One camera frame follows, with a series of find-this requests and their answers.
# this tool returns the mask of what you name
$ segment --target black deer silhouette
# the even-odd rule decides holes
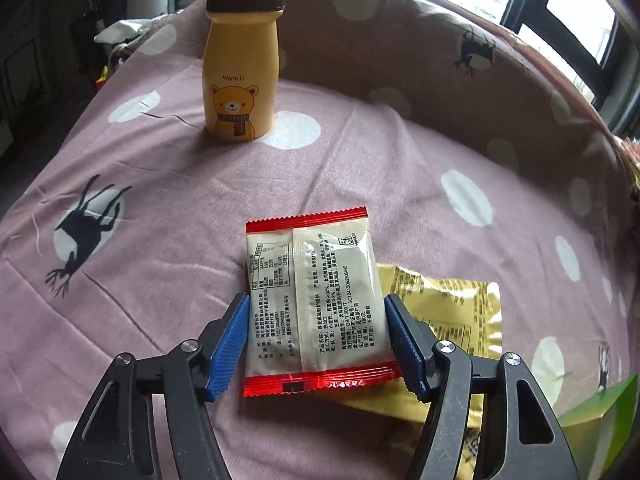
[[[69,214],[60,222],[60,225],[56,227],[56,231],[58,229],[62,229],[66,234],[73,238],[76,242],[76,250],[71,251],[69,254],[69,258],[66,261],[65,267],[63,269],[53,269],[52,271],[47,273],[47,279],[45,283],[51,287],[51,291],[55,290],[56,296],[62,292],[62,297],[65,297],[65,294],[69,290],[69,280],[71,276],[82,266],[82,264],[87,261],[89,256],[91,256],[95,248],[100,243],[100,239],[102,238],[102,233],[111,231],[113,229],[113,225],[115,224],[116,219],[120,215],[120,204],[118,204],[118,200],[122,195],[131,189],[131,186],[124,188],[121,190],[111,201],[107,204],[107,207],[104,208],[104,211],[101,215],[96,218],[91,215],[86,215],[86,209],[92,200],[100,196],[105,191],[111,189],[114,184],[109,184],[100,190],[98,193],[93,195],[88,200],[86,199],[86,195],[89,192],[89,189],[93,185],[93,183],[100,177],[100,174],[94,175],[89,179],[89,182],[86,184],[84,191],[82,192],[82,197],[80,198],[80,202],[76,208],[69,212]],[[113,210],[113,217],[109,220],[108,223],[103,224],[102,221],[109,214],[111,208]],[[64,281],[61,285],[56,287],[56,282],[58,279]]]
[[[601,392],[607,387],[607,378],[609,377],[609,347],[598,347],[598,360],[600,365],[600,381],[598,382],[598,391]]]
[[[478,38],[472,30],[466,30],[462,33],[462,45],[460,46],[460,59],[457,60],[453,66],[456,67],[458,73],[461,72],[460,65],[465,64],[466,72],[462,75],[469,74],[473,77],[476,74],[471,62],[473,56],[480,56],[487,59],[491,64],[494,64],[494,48],[495,41],[489,39],[483,34],[484,43]]]

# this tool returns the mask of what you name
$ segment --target yellow snack bag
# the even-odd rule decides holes
[[[398,294],[412,316],[469,355],[502,355],[500,292],[494,282],[434,280],[399,266],[378,265],[382,295]],[[319,395],[369,412],[424,423],[429,404],[415,398],[402,378],[364,388],[331,388]],[[467,426],[480,428],[482,395],[471,397]]]

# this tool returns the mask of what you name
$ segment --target yellow bottle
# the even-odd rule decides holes
[[[276,20],[285,0],[207,0],[211,21],[202,69],[207,130],[252,140],[271,129],[278,83]]]

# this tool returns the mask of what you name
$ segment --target white polka dot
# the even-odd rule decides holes
[[[611,304],[611,301],[613,301],[613,291],[611,290],[611,282],[604,276],[602,277],[602,288],[604,288],[604,295],[609,300],[609,304]]]
[[[150,94],[139,95],[118,106],[109,114],[108,121],[110,123],[126,123],[140,117],[144,112],[152,110],[159,104],[160,94],[154,90]]]
[[[551,111],[554,115],[554,119],[562,126],[571,122],[571,108],[569,104],[564,100],[564,97],[560,95],[558,90],[551,92]]]
[[[284,53],[284,49],[281,46],[278,47],[278,60],[280,61],[279,70],[282,72],[282,69],[287,64],[287,55]]]
[[[53,434],[51,435],[51,446],[56,452],[56,456],[58,457],[58,462],[62,462],[62,457],[65,455],[66,446],[68,446],[69,441],[71,440],[71,436],[74,433],[74,429],[76,428],[77,420],[72,420],[70,422],[63,422],[59,426],[53,430]]]
[[[618,294],[618,308],[620,309],[620,314],[622,314],[622,317],[626,317],[625,298],[624,296],[622,296],[622,292]]]
[[[591,210],[591,191],[586,180],[576,177],[571,181],[569,202],[577,215],[585,216]]]
[[[514,172],[518,171],[518,157],[516,156],[513,146],[506,140],[490,140],[486,146],[486,152],[489,158],[496,164],[500,164]]]
[[[609,160],[614,165],[616,170],[618,170],[618,159],[616,158],[616,152],[613,149],[613,146],[611,145],[609,137],[607,137],[605,134],[602,134],[602,133],[599,133],[599,135],[600,135],[600,140],[602,141],[602,145],[604,147],[605,153],[609,157]]]
[[[384,103],[392,107],[401,117],[407,118],[411,115],[411,106],[395,88],[376,88],[369,93],[369,99],[374,103]]]
[[[564,381],[564,357],[555,337],[545,337],[533,354],[531,373],[545,394],[551,407],[554,406]]]
[[[362,22],[376,13],[377,0],[334,0],[335,10],[345,20]]]
[[[494,65],[493,60],[487,59],[485,56],[471,54],[469,66],[474,70],[486,70]]]
[[[177,32],[173,25],[165,25],[139,47],[142,54],[156,56],[169,50],[175,43]]]
[[[89,205],[87,206],[87,209],[84,212],[85,216],[100,218],[102,213],[105,211],[105,209],[109,205],[109,202],[116,197],[116,195],[120,192],[120,190],[111,188],[105,191],[104,193],[99,194],[99,192],[100,192],[100,189],[97,189],[95,192],[89,192],[87,194],[88,200],[90,200],[90,202],[89,202]],[[73,204],[67,211],[65,211],[65,213],[60,217],[60,220],[56,224],[56,227],[61,224],[61,222],[66,218],[66,216],[70,212],[76,209],[76,206],[78,206],[78,202]],[[117,216],[115,221],[113,222],[113,227],[110,230],[103,231],[100,234],[100,242],[98,242],[98,245],[94,249],[94,253],[95,251],[100,249],[107,242],[109,238],[111,238],[113,233],[116,231],[116,229],[120,225],[120,222],[122,221],[122,216],[124,215],[124,196],[121,196],[118,199],[118,201],[111,206],[111,209],[105,215],[104,219],[100,224],[103,226],[108,226],[115,214],[117,214]],[[58,255],[58,257],[65,262],[69,259],[69,255],[72,253],[72,251],[74,253],[78,252],[78,244],[71,236],[69,236],[69,234],[65,232],[64,228],[56,229],[55,231],[53,231],[53,245],[55,247],[56,254]]]
[[[453,210],[469,224],[484,227],[494,220],[489,199],[469,177],[457,170],[449,170],[441,177],[440,183]]]
[[[257,140],[280,150],[295,150],[316,142],[320,131],[313,117],[282,111],[274,115],[271,130]]]
[[[571,278],[572,282],[577,282],[580,279],[580,264],[575,256],[574,248],[564,238],[557,236],[556,252],[566,275]]]

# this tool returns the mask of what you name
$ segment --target bear illustration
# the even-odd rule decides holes
[[[239,86],[223,86],[219,88],[211,85],[213,107],[218,114],[218,120],[213,127],[213,133],[221,137],[248,136],[255,139],[255,129],[249,120],[249,114],[254,109],[254,98],[258,95],[256,85],[242,88]]]

